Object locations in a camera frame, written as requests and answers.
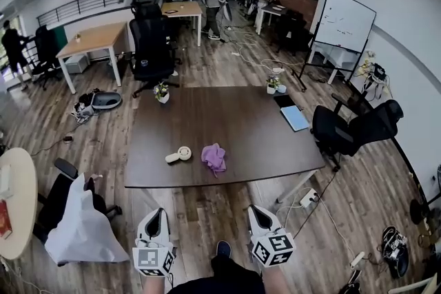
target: black metal railing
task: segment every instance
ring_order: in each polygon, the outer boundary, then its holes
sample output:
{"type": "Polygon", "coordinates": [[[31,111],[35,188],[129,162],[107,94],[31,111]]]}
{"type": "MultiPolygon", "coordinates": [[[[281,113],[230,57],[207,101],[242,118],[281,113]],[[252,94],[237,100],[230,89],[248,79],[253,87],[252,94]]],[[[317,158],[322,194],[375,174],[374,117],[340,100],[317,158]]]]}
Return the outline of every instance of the black metal railing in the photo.
{"type": "Polygon", "coordinates": [[[39,25],[50,25],[96,8],[122,3],[124,0],[74,0],[37,17],[39,25]]]}

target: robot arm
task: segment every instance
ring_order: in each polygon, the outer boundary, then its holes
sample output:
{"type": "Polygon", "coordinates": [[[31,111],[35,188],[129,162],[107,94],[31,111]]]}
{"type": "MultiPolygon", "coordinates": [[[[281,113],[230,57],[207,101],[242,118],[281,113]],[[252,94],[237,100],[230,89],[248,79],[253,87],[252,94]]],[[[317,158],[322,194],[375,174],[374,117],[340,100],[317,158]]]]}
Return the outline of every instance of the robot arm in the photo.
{"type": "Polygon", "coordinates": [[[170,242],[170,230],[164,209],[155,209],[138,225],[133,251],[133,263],[145,276],[166,277],[176,258],[176,248],[170,242]]]}
{"type": "Polygon", "coordinates": [[[287,233],[275,214],[254,204],[248,207],[252,255],[264,267],[288,262],[296,250],[291,233],[287,233]]]}

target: whiteboard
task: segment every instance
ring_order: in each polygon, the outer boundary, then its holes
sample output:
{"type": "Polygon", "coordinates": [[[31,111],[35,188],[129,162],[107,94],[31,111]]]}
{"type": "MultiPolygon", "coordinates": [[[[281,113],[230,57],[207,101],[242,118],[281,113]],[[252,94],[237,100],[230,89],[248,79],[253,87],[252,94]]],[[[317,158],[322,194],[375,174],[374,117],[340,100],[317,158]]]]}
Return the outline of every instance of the whiteboard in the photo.
{"type": "Polygon", "coordinates": [[[315,41],[362,52],[376,12],[355,0],[326,0],[315,41]]]}

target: power outlet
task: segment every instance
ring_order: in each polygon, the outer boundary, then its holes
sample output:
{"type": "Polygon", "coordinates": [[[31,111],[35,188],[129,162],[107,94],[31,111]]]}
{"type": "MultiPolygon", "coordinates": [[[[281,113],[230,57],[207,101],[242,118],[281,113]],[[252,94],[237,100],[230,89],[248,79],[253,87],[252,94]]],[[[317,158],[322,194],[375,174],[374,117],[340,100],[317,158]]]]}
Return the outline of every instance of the power outlet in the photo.
{"type": "Polygon", "coordinates": [[[301,206],[305,209],[307,208],[310,204],[311,204],[311,199],[315,200],[317,196],[315,196],[314,194],[316,193],[316,190],[311,189],[308,191],[308,193],[303,196],[303,199],[300,200],[300,204],[301,206]]]}

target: purple cloth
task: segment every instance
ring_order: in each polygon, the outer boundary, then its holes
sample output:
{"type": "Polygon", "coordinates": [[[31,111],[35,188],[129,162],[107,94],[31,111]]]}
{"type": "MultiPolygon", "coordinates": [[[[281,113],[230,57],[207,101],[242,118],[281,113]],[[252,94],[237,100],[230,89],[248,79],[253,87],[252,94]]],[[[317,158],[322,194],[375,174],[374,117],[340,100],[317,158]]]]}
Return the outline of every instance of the purple cloth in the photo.
{"type": "Polygon", "coordinates": [[[214,172],[225,171],[227,169],[225,161],[223,160],[224,157],[225,150],[221,148],[218,143],[205,146],[202,150],[202,161],[206,162],[208,167],[214,172]]]}

